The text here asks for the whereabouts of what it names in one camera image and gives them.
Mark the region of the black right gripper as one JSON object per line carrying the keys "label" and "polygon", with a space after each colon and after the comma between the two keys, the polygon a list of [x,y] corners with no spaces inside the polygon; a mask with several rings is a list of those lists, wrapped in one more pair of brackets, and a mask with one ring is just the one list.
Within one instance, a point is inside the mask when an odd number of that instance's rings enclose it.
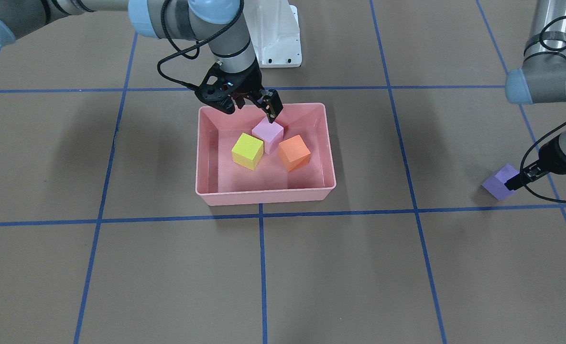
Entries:
{"label": "black right gripper", "polygon": [[249,101],[265,113],[270,124],[274,123],[277,116],[283,111],[283,103],[276,89],[264,89],[259,65],[253,64],[239,75],[243,78],[239,86],[231,93],[236,107],[242,108]]}

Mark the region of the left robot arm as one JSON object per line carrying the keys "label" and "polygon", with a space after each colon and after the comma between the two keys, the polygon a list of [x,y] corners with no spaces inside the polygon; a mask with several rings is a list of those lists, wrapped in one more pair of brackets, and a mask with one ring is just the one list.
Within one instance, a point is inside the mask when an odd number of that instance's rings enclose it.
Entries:
{"label": "left robot arm", "polygon": [[[523,49],[520,68],[507,74],[504,90],[517,105],[566,102],[566,0],[539,0]],[[526,189],[548,174],[566,174],[566,122],[537,140],[538,157],[504,183],[509,190]]]}

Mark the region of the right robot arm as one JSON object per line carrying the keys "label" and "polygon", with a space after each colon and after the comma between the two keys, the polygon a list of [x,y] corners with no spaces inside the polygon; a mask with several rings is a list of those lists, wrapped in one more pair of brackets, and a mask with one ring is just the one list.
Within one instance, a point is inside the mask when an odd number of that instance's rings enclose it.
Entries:
{"label": "right robot arm", "polygon": [[[165,39],[174,48],[157,63],[160,76],[228,115],[250,101],[273,123],[283,105],[277,91],[262,85],[244,4],[243,0],[0,0],[0,48],[61,18],[124,11],[136,33]],[[175,58],[196,59],[202,46],[208,47],[215,63],[199,85],[163,72],[162,66]]]}

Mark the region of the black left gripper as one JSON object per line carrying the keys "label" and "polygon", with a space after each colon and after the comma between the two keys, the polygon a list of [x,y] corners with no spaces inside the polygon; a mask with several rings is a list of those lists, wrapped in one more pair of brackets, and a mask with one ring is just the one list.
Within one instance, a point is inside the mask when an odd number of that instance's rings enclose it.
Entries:
{"label": "black left gripper", "polygon": [[548,173],[566,175],[566,155],[561,148],[560,136],[554,137],[540,147],[538,159],[524,167],[518,174],[509,178],[504,186],[514,191],[528,186]]}

